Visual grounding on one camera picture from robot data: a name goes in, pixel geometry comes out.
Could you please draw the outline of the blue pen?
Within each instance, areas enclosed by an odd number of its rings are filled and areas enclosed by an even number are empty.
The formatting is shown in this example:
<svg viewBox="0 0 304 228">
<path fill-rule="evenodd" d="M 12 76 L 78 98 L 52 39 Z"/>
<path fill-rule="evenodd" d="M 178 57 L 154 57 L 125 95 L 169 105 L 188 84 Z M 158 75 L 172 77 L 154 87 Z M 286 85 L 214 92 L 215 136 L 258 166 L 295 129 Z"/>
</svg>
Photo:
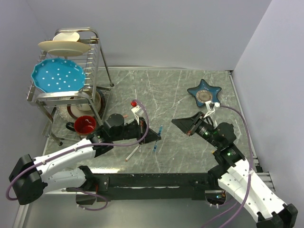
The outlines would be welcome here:
<svg viewBox="0 0 304 228">
<path fill-rule="evenodd" d="M 153 148 L 153 152 L 156 152 L 158 141 L 161 139 L 162 129 L 163 129 L 163 125 L 161 125 L 161 126 L 159 127 L 159 132 L 158 132 L 158 137 L 159 137 L 159 138 L 158 138 L 158 139 L 156 140 L 156 142 L 155 142 L 155 145 L 154 145 L 154 148 Z"/>
</svg>

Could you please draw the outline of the white orange pen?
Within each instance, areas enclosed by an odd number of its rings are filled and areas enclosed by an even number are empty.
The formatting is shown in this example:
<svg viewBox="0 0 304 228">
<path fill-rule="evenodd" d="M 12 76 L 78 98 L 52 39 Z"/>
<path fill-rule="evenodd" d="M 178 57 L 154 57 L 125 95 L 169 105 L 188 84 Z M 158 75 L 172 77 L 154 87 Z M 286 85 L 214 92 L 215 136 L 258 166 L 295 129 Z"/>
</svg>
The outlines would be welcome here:
<svg viewBox="0 0 304 228">
<path fill-rule="evenodd" d="M 136 148 L 133 149 L 133 151 L 125 158 L 125 161 L 128 162 L 130 158 L 139 150 L 140 145 L 136 146 Z"/>
</svg>

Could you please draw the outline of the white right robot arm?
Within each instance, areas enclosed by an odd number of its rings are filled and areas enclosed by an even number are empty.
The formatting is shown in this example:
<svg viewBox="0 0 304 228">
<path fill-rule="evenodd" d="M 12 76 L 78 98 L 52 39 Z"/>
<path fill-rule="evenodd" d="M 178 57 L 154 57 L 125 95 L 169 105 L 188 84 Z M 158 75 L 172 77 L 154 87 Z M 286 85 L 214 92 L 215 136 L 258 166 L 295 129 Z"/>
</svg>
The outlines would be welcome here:
<svg viewBox="0 0 304 228">
<path fill-rule="evenodd" d="M 213 126 L 202 112 L 171 122 L 184 134 L 199 135 L 215 147 L 217 166 L 208 171 L 208 185 L 229 193 L 245 208 L 258 228 L 293 228 L 298 214 L 293 204 L 277 197 L 253 170 L 252 164 L 234 144 L 234 126 L 222 122 Z"/>
</svg>

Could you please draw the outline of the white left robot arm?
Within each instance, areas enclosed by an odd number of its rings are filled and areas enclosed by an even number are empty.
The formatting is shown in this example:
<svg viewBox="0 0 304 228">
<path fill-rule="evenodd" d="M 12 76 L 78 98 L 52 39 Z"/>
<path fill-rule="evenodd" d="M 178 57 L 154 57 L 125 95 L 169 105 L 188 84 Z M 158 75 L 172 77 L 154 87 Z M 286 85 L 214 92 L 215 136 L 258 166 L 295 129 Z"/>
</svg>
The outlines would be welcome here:
<svg viewBox="0 0 304 228">
<path fill-rule="evenodd" d="M 91 190 L 95 177 L 87 166 L 71 171 L 64 169 L 103 155 L 116 146 L 116 141 L 129 139 L 136 139 L 136 144 L 142 145 L 158 141 L 161 136 L 149 127 L 148 119 L 139 117 L 125 123 L 122 115 L 112 114 L 103 125 L 74 145 L 45 156 L 31 158 L 26 154 L 20 157 L 9 176 L 6 198 L 26 205 L 43 193 L 61 188 Z"/>
</svg>

